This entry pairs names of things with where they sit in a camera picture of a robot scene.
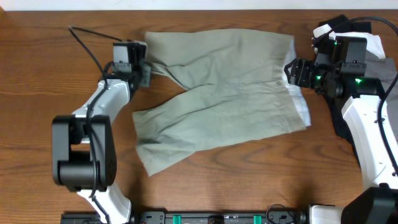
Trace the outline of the khaki grey shorts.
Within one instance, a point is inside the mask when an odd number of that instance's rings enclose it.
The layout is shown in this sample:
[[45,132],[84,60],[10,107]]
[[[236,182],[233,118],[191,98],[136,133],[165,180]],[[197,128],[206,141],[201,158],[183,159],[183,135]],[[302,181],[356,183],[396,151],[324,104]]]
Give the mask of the khaki grey shorts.
[[136,151],[154,175],[197,151],[301,131],[310,113],[284,67],[291,35],[249,29],[147,32],[152,71],[183,92],[133,113]]

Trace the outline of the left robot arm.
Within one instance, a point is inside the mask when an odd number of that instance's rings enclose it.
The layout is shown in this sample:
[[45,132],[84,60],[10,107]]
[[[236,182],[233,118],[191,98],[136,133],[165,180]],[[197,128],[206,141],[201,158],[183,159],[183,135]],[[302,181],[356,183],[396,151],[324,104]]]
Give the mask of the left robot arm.
[[93,213],[64,213],[61,223],[134,223],[131,201],[115,181],[112,123],[140,86],[148,86],[147,44],[115,42],[113,60],[89,100],[71,115],[52,121],[52,176],[83,197]]

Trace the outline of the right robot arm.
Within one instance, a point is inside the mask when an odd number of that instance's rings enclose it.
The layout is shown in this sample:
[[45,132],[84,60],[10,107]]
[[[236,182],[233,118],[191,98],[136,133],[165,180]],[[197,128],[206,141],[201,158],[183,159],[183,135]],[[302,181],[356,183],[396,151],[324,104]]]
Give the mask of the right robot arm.
[[356,150],[363,193],[345,207],[311,205],[302,223],[397,223],[397,143],[378,78],[366,77],[367,40],[314,40],[314,60],[295,58],[284,67],[291,85],[330,97]]

